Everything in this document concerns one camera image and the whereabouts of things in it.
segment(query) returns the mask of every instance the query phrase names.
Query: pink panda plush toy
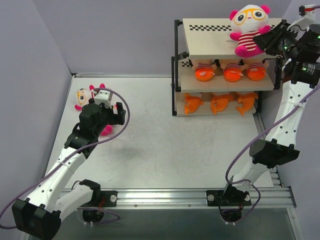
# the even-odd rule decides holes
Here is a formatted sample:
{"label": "pink panda plush toy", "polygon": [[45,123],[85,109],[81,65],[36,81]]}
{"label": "pink panda plush toy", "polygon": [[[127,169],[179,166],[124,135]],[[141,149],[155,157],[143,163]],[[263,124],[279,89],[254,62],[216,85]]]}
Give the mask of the pink panda plush toy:
{"label": "pink panda plush toy", "polygon": [[264,53],[254,42],[254,37],[270,31],[268,25],[270,8],[266,5],[249,4],[241,10],[230,13],[232,33],[230,38],[238,41],[235,54],[242,58],[250,58]]}

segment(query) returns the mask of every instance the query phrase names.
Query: shelf rack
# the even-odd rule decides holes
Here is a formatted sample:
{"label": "shelf rack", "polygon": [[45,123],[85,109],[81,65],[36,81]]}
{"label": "shelf rack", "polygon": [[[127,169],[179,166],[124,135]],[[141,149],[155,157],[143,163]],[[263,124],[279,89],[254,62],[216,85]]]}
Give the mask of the shelf rack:
{"label": "shelf rack", "polygon": [[[271,29],[281,22],[280,18],[271,18]],[[240,59],[234,52],[237,41],[231,40],[230,20],[228,18],[184,18],[183,21],[174,21],[174,56],[171,57],[171,93],[172,115],[185,116],[183,93],[224,93],[224,92],[257,92],[258,100],[255,107],[248,114],[260,113],[262,110],[263,91],[272,91],[280,88],[281,69],[276,69],[275,83],[269,75],[260,81],[252,81],[243,76],[237,82],[227,82],[220,68],[215,71],[213,80],[200,82],[195,79],[195,73],[189,64],[191,59]],[[178,29],[183,25],[187,52],[179,53]],[[275,59],[275,56],[261,54],[255,58]],[[212,115],[208,95],[204,97],[195,113],[188,116]],[[237,102],[230,102],[227,109],[218,114],[235,114]]]}

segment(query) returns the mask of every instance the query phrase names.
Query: white table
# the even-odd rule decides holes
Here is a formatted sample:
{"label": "white table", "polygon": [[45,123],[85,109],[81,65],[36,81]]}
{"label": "white table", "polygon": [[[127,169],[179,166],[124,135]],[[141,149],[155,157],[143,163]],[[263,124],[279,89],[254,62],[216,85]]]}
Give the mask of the white table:
{"label": "white table", "polygon": [[[98,145],[66,189],[83,179],[101,184],[102,189],[224,188],[228,165],[258,134],[253,116],[174,117],[170,82],[169,78],[74,78],[47,171],[79,121],[73,103],[76,90],[104,83],[127,100],[129,126],[115,140]],[[230,175],[249,158],[246,152]],[[270,173],[264,173],[256,186],[273,187]]]}

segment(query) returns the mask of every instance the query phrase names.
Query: bottom shelf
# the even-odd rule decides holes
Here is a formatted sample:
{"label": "bottom shelf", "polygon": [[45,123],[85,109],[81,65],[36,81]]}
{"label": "bottom shelf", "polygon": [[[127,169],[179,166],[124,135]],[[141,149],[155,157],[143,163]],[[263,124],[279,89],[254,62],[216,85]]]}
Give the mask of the bottom shelf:
{"label": "bottom shelf", "polygon": [[[175,106],[176,106],[176,115],[178,117],[185,116],[214,116],[213,112],[210,108],[212,95],[209,92],[204,92],[202,95],[202,100],[204,101],[203,105],[200,105],[199,108],[194,113],[185,114],[185,96],[183,93],[176,92],[175,93]],[[240,115],[236,107],[241,107],[242,103],[238,103],[235,99],[234,101],[230,101],[228,107],[224,111],[220,111],[217,113],[218,115]],[[249,111],[245,114],[254,114],[256,113],[256,108],[253,106]]]}

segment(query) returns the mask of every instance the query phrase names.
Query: shelf board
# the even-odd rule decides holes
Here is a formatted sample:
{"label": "shelf board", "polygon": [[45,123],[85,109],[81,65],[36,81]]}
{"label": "shelf board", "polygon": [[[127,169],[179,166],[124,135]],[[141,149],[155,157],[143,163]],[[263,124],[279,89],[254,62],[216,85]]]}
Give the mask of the shelf board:
{"label": "shelf board", "polygon": [[[237,41],[230,38],[229,18],[184,18],[184,37],[191,59],[240,59],[235,54]],[[272,28],[281,18],[270,18]],[[275,58],[265,53],[255,58]]]}
{"label": "shelf board", "polygon": [[244,76],[237,82],[228,82],[225,80],[221,68],[217,68],[215,76],[209,81],[198,81],[189,65],[189,59],[183,59],[178,64],[179,83],[182,93],[210,93],[210,92],[244,92],[244,91],[270,91],[274,89],[269,75],[260,81],[252,81]]}
{"label": "shelf board", "polygon": [[[185,114],[185,96],[183,93],[176,92],[175,93],[175,106],[176,106],[176,115],[178,117],[185,117],[185,116],[214,116],[214,114],[211,111],[210,103],[211,103],[212,96],[210,93],[204,93],[202,95],[202,100],[204,101],[203,105],[200,105],[199,108],[194,113],[189,113],[188,115]],[[236,109],[236,107],[242,106],[242,104],[239,104],[236,100],[230,101],[228,104],[228,107],[224,111],[220,111],[217,113],[216,116],[219,115],[239,115],[240,113]],[[255,106],[253,106],[249,111],[245,113],[245,115],[248,114],[254,114],[256,112]]]}

